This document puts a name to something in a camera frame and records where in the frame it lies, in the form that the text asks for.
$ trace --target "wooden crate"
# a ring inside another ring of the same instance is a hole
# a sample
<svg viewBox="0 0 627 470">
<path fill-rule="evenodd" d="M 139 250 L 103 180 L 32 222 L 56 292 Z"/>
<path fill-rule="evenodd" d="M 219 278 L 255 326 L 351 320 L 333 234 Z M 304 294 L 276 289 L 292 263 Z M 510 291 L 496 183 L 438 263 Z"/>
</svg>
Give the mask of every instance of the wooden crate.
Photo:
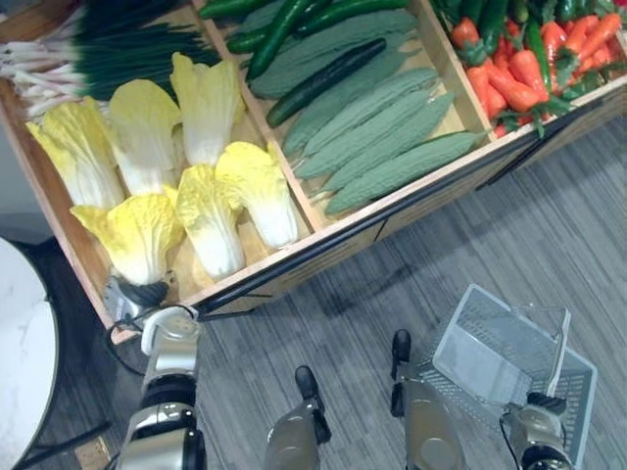
<svg viewBox="0 0 627 470">
<path fill-rule="evenodd" d="M 64 0 L 56 2 L 60 5 L 71 3 Z M 233 57 L 226 49 L 224 35 L 227 31 L 218 29 L 212 21 L 203 22 L 197 17 L 195 9 L 203 5 L 204 0 L 192 0 L 190 6 L 169 14 L 166 20 L 196 24 L 224 59 L 240 61 L 241 58 Z M 40 8 L 44 10 L 39 14 L 30 12 L 25 17 L 0 24 L 0 40 L 32 38 L 50 29 L 61 17 L 58 14 L 61 9 Z M 340 217 L 326 217 L 326 201 L 312 202 L 308 198 L 307 194 L 314 191 L 322 181 L 299 181 L 279 152 L 281 167 L 299 215 L 299 241 L 280 251 L 269 250 L 262 243 L 252 222 L 246 216 L 241 217 L 238 230 L 247 266 L 218 282 L 205 274 L 189 241 L 183 242 L 170 254 L 170 265 L 178 280 L 177 296 L 180 302 L 196 306 L 205 315 L 250 310 L 279 297 L 286 289 L 408 223 L 494 180 L 496 176 L 524 165 L 534 156 L 555 150 L 593 128 L 597 121 L 624 112 L 621 105 L 627 77 L 621 76 L 577 100 L 577 109 L 573 113 L 549 122 L 545 140 L 538 140 L 531 125 L 498 139 L 491 131 L 490 123 L 429 1 L 413 0 L 411 10 L 416 14 L 416 27 L 421 40 L 409 41 L 404 47 L 421 47 L 422 51 L 409 58 L 404 69 L 433 67 L 442 78 L 438 91 L 453 91 L 456 94 L 454 104 L 435 134 L 462 129 L 485 131 L 486 137 L 480 148 L 363 209 Z M 234 129 L 233 139 L 278 147 L 289 122 L 277 129 L 270 129 L 265 122 L 265 113 L 272 102 L 256 99 L 245 84 L 243 73 L 241 85 L 247 114 Z M 11 85 L 0 80 L 2 122 L 18 160 L 78 280 L 103 323 L 109 326 L 111 319 L 102 302 L 103 287 L 110 267 L 108 258 L 93 237 L 70 215 L 71 202 L 65 187 L 47 156 L 26 131 L 21 108 L 22 104 Z"/>
</svg>

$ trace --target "gray carpet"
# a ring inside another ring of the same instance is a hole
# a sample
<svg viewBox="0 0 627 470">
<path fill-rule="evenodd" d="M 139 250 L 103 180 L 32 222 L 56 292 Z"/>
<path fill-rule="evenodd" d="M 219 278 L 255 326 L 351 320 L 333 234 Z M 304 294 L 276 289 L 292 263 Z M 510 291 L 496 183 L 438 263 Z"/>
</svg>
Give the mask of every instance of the gray carpet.
<svg viewBox="0 0 627 470">
<path fill-rule="evenodd" d="M 511 305 L 570 309 L 569 346 L 599 368 L 585 468 L 627 468 L 624 164 L 624 121 L 615 119 L 285 298 L 208 323 L 198 408 L 210 468 L 260 468 L 268 428 L 298 401 L 292 375 L 301 363 L 318 377 L 334 433 L 321 450 L 322 468 L 403 468 L 403 427 L 388 411 L 390 340 L 407 328 L 416 353 L 424 352 L 470 283 Z M 64 309 L 75 352 L 62 374 L 60 417 L 51 418 L 44 439 L 68 437 L 110 416 L 115 426 L 106 437 L 115 451 L 139 380 L 104 355 L 85 306 Z M 140 360 L 136 344 L 121 349 Z M 454 416 L 470 468 L 513 468 L 498 436 L 458 410 Z M 67 455 L 41 468 L 75 465 Z"/>
</svg>

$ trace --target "yellow cabbage leaf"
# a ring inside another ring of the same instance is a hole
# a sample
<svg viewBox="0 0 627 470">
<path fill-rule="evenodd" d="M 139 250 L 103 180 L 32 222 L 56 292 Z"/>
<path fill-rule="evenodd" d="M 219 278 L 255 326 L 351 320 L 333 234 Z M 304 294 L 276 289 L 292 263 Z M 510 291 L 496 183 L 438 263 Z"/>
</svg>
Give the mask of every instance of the yellow cabbage leaf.
<svg viewBox="0 0 627 470">
<path fill-rule="evenodd" d="M 289 188 L 272 152 L 233 142 L 217 161 L 216 179 L 232 207 L 248 210 L 266 245 L 278 249 L 298 239 Z"/>
<path fill-rule="evenodd" d="M 175 186 L 184 164 L 174 143 L 180 110 L 150 80 L 132 80 L 118 87 L 109 103 L 114 157 L 132 195 L 163 192 Z"/>
<path fill-rule="evenodd" d="M 178 191 L 169 189 L 167 193 L 198 259 L 212 278 L 222 278 L 244 267 L 244 252 L 235 228 L 236 213 L 208 164 L 186 168 Z"/>
<path fill-rule="evenodd" d="M 192 165 L 216 165 L 230 142 L 231 127 L 244 110 L 237 66 L 229 61 L 209 67 L 172 55 L 169 80 L 183 119 L 185 155 Z"/>
<path fill-rule="evenodd" d="M 109 211 L 88 206 L 71 211 L 105 247 L 114 268 L 136 285 L 162 280 L 168 270 L 168 250 L 184 235 L 163 194 L 132 196 Z"/>
<path fill-rule="evenodd" d="M 109 137 L 98 104 L 64 103 L 28 122 L 30 133 L 48 154 L 75 205 L 108 209 L 124 199 Z"/>
</svg>

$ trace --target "white round table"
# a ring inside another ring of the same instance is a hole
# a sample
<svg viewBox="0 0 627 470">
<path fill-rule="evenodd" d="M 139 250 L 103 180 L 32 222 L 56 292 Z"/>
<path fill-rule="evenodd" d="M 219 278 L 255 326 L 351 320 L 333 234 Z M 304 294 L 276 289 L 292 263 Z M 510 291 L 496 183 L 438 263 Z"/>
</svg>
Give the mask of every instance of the white round table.
<svg viewBox="0 0 627 470">
<path fill-rule="evenodd" d="M 50 405 L 59 363 L 57 323 L 37 272 L 0 239 L 0 470 L 33 444 Z"/>
</svg>

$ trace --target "robot leg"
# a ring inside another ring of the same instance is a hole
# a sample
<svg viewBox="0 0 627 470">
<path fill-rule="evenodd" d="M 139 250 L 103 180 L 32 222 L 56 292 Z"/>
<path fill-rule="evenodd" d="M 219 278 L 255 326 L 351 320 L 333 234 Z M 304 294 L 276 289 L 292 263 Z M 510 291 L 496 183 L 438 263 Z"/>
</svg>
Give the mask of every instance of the robot leg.
<svg viewBox="0 0 627 470">
<path fill-rule="evenodd" d="M 317 447 L 331 439 L 314 374 L 303 365 L 295 379 L 303 401 L 268 433 L 264 470 L 315 470 Z"/>
<path fill-rule="evenodd" d="M 409 470 L 462 470 L 465 468 L 458 435 L 440 394 L 416 377 L 410 364 L 411 336 L 399 330 L 392 344 L 393 416 L 405 416 Z"/>
</svg>

